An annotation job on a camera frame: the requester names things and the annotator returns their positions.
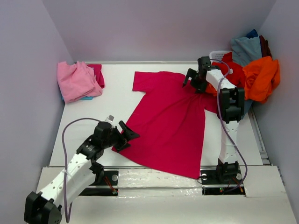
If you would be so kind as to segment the crimson t shirt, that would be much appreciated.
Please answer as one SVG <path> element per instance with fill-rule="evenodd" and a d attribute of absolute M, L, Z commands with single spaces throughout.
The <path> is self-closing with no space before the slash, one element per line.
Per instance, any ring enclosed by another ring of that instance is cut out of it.
<path fill-rule="evenodd" d="M 216 98 L 183 85 L 185 76 L 168 71 L 136 72 L 133 91 L 144 96 L 127 121 L 139 134 L 121 155 L 163 172 L 199 177 L 205 112 L 217 111 Z"/>

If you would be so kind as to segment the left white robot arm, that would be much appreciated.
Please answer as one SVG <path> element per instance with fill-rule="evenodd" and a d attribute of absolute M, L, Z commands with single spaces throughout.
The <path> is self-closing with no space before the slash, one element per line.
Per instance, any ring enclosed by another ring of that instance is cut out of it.
<path fill-rule="evenodd" d="M 86 187 L 104 177 L 104 166 L 97 160 L 104 150 L 114 147 L 120 152 L 130 147 L 129 141 L 139 138 L 123 121 L 121 131 L 112 119 L 98 121 L 93 134 L 78 147 L 73 158 L 64 151 L 64 169 L 39 192 L 31 192 L 25 200 L 24 221 L 28 224 L 59 224 L 70 221 L 73 201 Z"/>

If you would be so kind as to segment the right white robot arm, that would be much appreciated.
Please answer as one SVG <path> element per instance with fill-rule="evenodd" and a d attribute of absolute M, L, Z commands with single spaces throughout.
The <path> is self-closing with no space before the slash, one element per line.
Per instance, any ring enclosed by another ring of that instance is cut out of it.
<path fill-rule="evenodd" d="M 244 115 L 245 92 L 243 88 L 232 84 L 227 76 L 230 68 L 227 63 L 216 59 L 228 69 L 223 75 L 222 71 L 212 65 L 208 56 L 198 59 L 198 69 L 189 69 L 183 86 L 188 83 L 203 93 L 211 84 L 217 91 L 217 115 L 221 122 L 221 151 L 215 170 L 203 170 L 200 175 L 204 185 L 229 184 L 240 174 L 238 158 L 243 157 L 237 146 L 237 131 L 239 123 Z"/>

